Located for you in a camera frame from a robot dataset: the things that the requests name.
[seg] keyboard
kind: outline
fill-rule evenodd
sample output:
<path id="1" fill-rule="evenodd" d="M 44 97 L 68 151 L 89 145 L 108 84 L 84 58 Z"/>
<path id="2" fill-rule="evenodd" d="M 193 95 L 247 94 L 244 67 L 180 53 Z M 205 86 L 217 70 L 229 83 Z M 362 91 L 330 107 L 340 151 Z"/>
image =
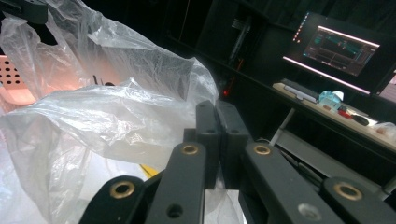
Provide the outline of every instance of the keyboard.
<path id="1" fill-rule="evenodd" d="M 286 78 L 283 78 L 280 82 L 285 85 L 285 90 L 294 93 L 297 99 L 305 99 L 315 104 L 318 102 L 319 94 L 317 92 L 311 91 L 297 82 L 288 80 Z"/>

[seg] black metal bracket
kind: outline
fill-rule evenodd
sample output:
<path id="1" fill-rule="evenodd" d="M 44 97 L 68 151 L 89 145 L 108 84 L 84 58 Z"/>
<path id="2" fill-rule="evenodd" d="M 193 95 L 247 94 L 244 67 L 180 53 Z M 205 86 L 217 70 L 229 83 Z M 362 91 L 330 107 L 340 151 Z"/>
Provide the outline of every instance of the black metal bracket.
<path id="1" fill-rule="evenodd" d="M 41 0 L 0 0 L 0 10 L 36 24 L 48 20 L 48 5 Z"/>
<path id="2" fill-rule="evenodd" d="M 203 102 L 164 171 L 146 182 L 119 176 L 94 196 L 79 223 L 204 223 L 205 189 L 219 164 L 239 189 L 247 223 L 394 223 L 396 213 L 365 187 L 326 179 L 317 193 L 276 147 L 251 141 L 233 105 Z"/>

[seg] monitor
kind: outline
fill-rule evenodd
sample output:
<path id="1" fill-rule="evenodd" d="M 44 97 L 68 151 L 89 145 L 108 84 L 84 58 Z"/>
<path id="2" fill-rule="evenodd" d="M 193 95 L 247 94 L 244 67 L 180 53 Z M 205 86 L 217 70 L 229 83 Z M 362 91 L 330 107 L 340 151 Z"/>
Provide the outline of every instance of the monitor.
<path id="1" fill-rule="evenodd" d="M 394 71 L 396 38 L 316 13 L 305 14 L 287 62 L 364 94 L 377 94 Z"/>

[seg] blue object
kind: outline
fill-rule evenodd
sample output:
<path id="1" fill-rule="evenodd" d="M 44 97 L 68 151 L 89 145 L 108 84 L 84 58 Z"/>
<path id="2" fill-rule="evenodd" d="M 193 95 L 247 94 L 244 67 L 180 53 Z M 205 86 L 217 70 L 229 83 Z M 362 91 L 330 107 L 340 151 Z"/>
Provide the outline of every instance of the blue object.
<path id="1" fill-rule="evenodd" d="M 341 99 L 331 91 L 324 91 L 319 96 L 319 103 L 327 105 L 333 112 L 336 112 L 341 106 Z"/>

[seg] plastic bag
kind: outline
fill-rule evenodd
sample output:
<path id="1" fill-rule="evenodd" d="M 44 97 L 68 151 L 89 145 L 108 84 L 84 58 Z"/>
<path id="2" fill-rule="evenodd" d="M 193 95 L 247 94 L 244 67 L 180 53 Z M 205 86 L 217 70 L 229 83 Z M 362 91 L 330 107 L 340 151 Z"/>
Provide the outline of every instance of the plastic bag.
<path id="1" fill-rule="evenodd" d="M 377 133 L 380 133 L 396 143 L 396 125 L 391 122 L 377 123 L 371 127 Z"/>
<path id="2" fill-rule="evenodd" d="M 0 35 L 1 48 L 36 99 L 90 84 L 118 85 L 133 77 L 145 90 L 159 94 L 195 103 L 214 100 L 213 79 L 198 61 L 156 46 L 79 0 L 47 2 L 46 25 L 58 45 L 41 43 L 26 21 L 9 15 L 2 21 Z"/>
<path id="3" fill-rule="evenodd" d="M 0 217 L 2 223 L 45 223 L 37 206 L 23 191 L 0 131 Z"/>
<path id="4" fill-rule="evenodd" d="M 326 105 L 332 112 L 337 112 L 341 106 L 342 99 L 335 92 L 323 91 L 319 96 L 319 103 Z"/>
<path id="5" fill-rule="evenodd" d="M 146 179 L 137 163 L 163 169 L 184 128 L 194 127 L 194 108 L 136 87 L 91 86 L 56 91 L 8 113 L 0 117 L 0 127 L 14 165 L 9 170 L 18 179 L 0 184 L 12 199 L 2 204 L 27 204 L 20 223 L 78 223 L 107 180 L 118 175 Z M 23 190 L 15 192 L 19 182 Z M 22 201 L 14 201 L 21 195 Z M 215 190 L 207 190 L 205 223 L 242 223 L 236 195 L 220 180 Z M 13 213 L 2 213 L 3 220 L 15 221 Z"/>

